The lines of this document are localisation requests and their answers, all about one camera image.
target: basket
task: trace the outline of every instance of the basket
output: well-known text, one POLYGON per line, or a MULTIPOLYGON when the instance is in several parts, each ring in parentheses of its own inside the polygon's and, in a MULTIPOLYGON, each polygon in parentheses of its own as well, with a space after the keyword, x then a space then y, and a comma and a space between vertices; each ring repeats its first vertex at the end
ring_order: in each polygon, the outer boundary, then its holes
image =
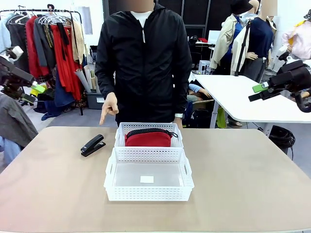
POLYGON ((118 147, 108 160, 104 187, 110 201, 188 201, 191 175, 182 148, 118 147))
POLYGON ((174 123, 120 123, 116 133, 115 147, 125 147, 125 135, 127 133, 133 130, 150 129, 150 128, 158 128, 176 133, 178 137, 172 137, 171 147, 179 147, 179 148, 184 147, 181 132, 177 124, 174 123))

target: white label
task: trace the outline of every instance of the white label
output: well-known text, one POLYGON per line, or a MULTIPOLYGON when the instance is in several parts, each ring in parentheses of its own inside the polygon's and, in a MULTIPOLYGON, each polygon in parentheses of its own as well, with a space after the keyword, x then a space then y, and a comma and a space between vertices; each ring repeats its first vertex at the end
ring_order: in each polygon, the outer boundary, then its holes
POLYGON ((140 176, 140 182, 141 183, 154 183, 154 177, 153 176, 140 176))
POLYGON ((97 100, 97 103, 104 103, 105 102, 104 98, 96 98, 96 100, 97 100))

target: wristwatch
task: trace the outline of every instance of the wristwatch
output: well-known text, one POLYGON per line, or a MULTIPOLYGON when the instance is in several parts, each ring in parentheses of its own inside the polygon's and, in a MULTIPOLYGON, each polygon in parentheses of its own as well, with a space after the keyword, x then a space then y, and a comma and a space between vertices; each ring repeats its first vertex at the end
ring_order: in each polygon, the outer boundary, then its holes
POLYGON ((183 118, 184 114, 182 113, 175 113, 175 117, 178 117, 178 118, 183 118))

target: black stapler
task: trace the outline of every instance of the black stapler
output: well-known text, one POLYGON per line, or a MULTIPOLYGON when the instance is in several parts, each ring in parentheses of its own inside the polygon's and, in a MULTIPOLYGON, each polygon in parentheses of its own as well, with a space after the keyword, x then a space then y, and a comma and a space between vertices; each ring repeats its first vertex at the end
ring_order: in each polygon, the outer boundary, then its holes
POLYGON ((106 143, 102 142, 103 139, 104 136, 102 136, 101 134, 94 137, 84 147, 81 148, 81 155, 83 155, 84 157, 88 157, 90 154, 104 147, 106 143))

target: white zipper pull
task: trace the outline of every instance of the white zipper pull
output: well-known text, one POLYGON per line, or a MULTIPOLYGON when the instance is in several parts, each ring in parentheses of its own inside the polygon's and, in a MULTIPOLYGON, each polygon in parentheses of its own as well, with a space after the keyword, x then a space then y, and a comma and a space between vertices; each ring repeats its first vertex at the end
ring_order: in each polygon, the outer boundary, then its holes
POLYGON ((144 44, 146 44, 146 39, 145 39, 145 31, 142 29, 142 39, 144 41, 144 44))

